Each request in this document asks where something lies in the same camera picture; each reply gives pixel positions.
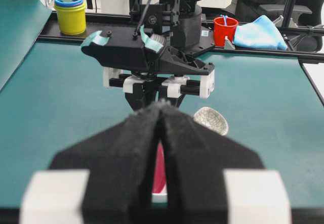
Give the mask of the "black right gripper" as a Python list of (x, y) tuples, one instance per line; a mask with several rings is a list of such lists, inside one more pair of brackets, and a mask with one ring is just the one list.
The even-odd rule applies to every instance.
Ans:
[(134, 111), (145, 108), (147, 97), (154, 97), (156, 92), (161, 100), (179, 108), (185, 94), (203, 99), (210, 96), (215, 89), (215, 66), (166, 47), (148, 72), (103, 67), (103, 86), (116, 86), (117, 82)]

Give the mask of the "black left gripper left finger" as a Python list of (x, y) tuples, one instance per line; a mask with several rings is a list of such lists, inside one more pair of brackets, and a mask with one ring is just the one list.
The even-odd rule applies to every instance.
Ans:
[(50, 170), (90, 171), (82, 202), (86, 223), (137, 223), (151, 206), (158, 104), (58, 152)]

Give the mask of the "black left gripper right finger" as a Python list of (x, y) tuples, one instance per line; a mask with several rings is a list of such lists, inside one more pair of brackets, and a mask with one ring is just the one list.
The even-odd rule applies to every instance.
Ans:
[(228, 223), (223, 170), (264, 169), (259, 155), (159, 102), (172, 223)]

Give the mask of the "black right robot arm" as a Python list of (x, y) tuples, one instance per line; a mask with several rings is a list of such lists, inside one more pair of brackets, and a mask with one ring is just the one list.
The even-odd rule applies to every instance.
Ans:
[(215, 67), (205, 51), (198, 0), (130, 0), (131, 24), (109, 26), (82, 51), (103, 67), (105, 87), (120, 86), (133, 110), (165, 99), (179, 107), (186, 95), (214, 90)]

